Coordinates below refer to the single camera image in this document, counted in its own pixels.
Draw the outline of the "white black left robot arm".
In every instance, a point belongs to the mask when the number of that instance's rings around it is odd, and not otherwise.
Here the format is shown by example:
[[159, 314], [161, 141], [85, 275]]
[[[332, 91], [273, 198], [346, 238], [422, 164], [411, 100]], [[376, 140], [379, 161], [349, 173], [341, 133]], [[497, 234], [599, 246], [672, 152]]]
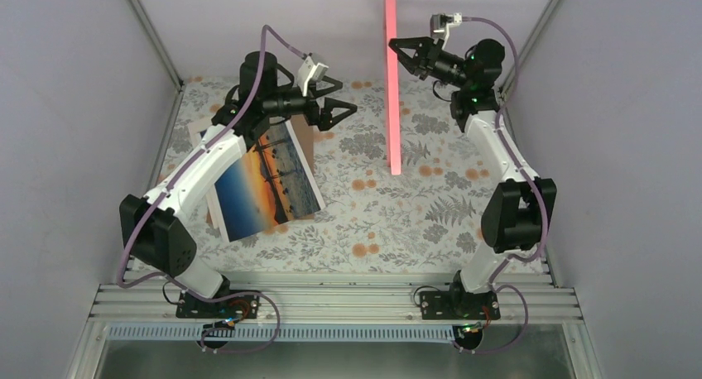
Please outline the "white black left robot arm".
[[154, 267], [145, 280], [166, 278], [197, 299], [208, 316], [224, 314], [232, 298], [228, 279], [196, 256], [197, 244], [184, 221], [271, 125], [301, 115], [307, 125], [328, 131], [357, 112], [357, 105], [332, 98], [343, 84], [327, 76], [327, 69], [312, 54], [303, 55], [297, 74], [265, 50], [247, 54], [238, 84], [225, 95], [200, 142], [163, 181], [120, 203], [122, 259], [135, 257]]

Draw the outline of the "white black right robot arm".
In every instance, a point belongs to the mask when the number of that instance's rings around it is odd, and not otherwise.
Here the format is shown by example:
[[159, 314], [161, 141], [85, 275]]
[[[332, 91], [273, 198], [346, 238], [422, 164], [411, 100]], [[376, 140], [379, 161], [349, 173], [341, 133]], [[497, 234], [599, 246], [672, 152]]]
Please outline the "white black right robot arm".
[[431, 37], [392, 38], [388, 45], [411, 74], [456, 88], [450, 96], [450, 115], [497, 181], [481, 218], [483, 244], [445, 292], [450, 312], [467, 319], [496, 302], [493, 282], [510, 260], [539, 257], [557, 188], [528, 165], [504, 124], [493, 89], [502, 73], [502, 44], [484, 39], [462, 56], [445, 51], [444, 42]]

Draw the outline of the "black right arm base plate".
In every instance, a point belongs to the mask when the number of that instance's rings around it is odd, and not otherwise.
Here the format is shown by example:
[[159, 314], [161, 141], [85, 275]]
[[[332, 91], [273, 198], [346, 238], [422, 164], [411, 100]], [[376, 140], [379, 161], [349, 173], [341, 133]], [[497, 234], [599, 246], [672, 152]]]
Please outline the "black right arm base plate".
[[463, 291], [422, 290], [419, 305], [424, 320], [498, 320], [501, 312], [497, 295]]

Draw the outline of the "pink wooden picture frame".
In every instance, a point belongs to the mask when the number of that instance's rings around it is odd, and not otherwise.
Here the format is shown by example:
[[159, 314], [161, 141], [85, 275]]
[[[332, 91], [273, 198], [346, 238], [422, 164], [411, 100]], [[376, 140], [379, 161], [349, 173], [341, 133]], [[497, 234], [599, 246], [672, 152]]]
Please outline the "pink wooden picture frame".
[[385, 91], [387, 165], [392, 175], [401, 174], [401, 124], [397, 55], [389, 46], [397, 37], [397, 0], [383, 0], [385, 36]]

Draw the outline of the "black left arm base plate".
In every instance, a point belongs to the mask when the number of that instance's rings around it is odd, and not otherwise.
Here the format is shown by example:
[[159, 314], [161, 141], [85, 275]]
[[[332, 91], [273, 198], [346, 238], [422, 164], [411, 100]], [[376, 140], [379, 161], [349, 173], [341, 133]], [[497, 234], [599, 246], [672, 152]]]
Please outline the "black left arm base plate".
[[217, 303], [205, 303], [193, 295], [183, 293], [178, 301], [175, 316], [179, 319], [255, 319], [260, 297], [243, 295]]

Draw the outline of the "sunset photo print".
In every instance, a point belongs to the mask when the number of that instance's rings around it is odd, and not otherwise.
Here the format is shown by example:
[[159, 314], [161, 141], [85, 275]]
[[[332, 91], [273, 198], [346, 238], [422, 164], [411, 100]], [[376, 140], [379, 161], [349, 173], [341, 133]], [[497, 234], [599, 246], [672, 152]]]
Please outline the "sunset photo print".
[[312, 219], [326, 207], [291, 120], [271, 126], [214, 184], [225, 242]]

